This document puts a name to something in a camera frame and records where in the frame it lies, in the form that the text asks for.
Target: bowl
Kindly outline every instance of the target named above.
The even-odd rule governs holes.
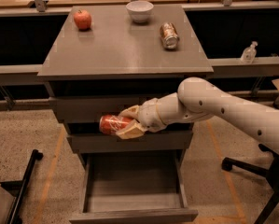
[[[126,8],[134,22],[142,23],[148,21],[154,5],[148,1],[132,1]]]

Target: concrete floor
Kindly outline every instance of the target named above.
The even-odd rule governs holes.
[[[22,179],[32,150],[39,149],[44,158],[35,165],[21,218],[24,224],[65,224],[78,213],[84,170],[63,126],[43,107],[0,108],[0,181]],[[257,141],[224,120],[196,123],[181,170],[189,207],[199,211],[195,224],[254,223],[272,195],[262,177],[238,168],[222,171],[226,156],[266,168],[272,162]],[[279,224],[279,204],[266,223]]]

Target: plastic bottle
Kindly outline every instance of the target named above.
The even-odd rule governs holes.
[[[253,41],[251,46],[244,49],[244,52],[241,56],[241,62],[242,63],[252,63],[256,54],[257,54],[257,51],[255,49],[255,47],[258,45],[258,42],[256,41]]]

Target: tin can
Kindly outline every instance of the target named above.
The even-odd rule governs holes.
[[[125,128],[133,119],[114,116],[114,115],[105,115],[100,119],[100,131],[104,134],[115,135],[116,131],[122,130]]]
[[[174,25],[170,22],[165,22],[160,27],[160,38],[163,46],[166,49],[175,49],[179,41],[179,36]]]

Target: red apple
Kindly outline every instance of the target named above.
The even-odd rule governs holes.
[[[74,22],[79,30],[91,28],[91,14],[87,10],[79,10],[74,14]]]

